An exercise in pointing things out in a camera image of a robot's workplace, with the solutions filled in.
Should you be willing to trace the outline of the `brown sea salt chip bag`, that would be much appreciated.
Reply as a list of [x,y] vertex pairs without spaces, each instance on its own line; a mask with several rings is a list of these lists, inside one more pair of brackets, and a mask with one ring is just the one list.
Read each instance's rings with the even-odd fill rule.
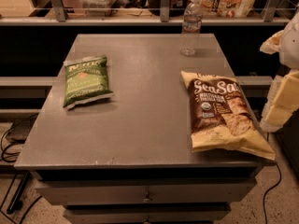
[[181,73],[189,94],[194,151],[226,149],[270,161],[275,151],[254,124],[246,98],[233,77]]

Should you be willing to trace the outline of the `green jalapeno chip bag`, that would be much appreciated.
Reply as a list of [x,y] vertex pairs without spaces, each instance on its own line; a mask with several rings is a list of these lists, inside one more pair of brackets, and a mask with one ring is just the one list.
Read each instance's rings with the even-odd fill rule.
[[109,88],[106,55],[65,61],[64,71],[65,109],[113,96]]

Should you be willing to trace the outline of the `clear plastic water bottle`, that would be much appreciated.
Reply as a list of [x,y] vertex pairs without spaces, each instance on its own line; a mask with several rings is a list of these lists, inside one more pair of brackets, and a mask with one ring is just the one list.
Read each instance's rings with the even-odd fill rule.
[[196,52],[196,44],[200,35],[203,11],[199,4],[191,2],[185,9],[181,30],[180,53],[185,56],[193,56]]

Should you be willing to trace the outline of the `upper grey drawer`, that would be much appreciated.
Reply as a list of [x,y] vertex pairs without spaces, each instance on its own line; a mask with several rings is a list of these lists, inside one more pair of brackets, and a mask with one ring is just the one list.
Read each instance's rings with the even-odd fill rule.
[[241,201],[255,185],[254,178],[38,181],[36,191],[53,205],[230,203]]

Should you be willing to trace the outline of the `grey drawer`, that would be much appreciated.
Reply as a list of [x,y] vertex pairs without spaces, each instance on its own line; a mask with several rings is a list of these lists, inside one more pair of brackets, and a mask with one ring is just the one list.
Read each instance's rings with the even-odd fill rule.
[[230,203],[241,201],[255,185],[254,178],[38,181],[36,191],[53,205]]
[[204,222],[222,219],[231,211],[229,205],[158,205],[65,210],[72,224],[159,224]]

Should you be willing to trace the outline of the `lower grey drawer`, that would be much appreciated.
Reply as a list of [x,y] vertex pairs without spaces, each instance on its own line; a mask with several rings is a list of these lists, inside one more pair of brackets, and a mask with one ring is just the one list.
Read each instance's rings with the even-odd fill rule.
[[72,224],[159,224],[204,222],[222,219],[231,211],[229,205],[158,205],[65,210]]

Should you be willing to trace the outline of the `grey metal shelf rail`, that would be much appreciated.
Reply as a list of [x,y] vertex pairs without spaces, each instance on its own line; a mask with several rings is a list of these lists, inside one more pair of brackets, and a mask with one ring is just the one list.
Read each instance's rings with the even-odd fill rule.
[[[0,0],[3,25],[180,25],[185,7],[200,0],[116,0],[110,16],[88,16],[79,0]],[[204,24],[286,24],[298,12],[292,0],[255,0],[245,18],[208,17]]]

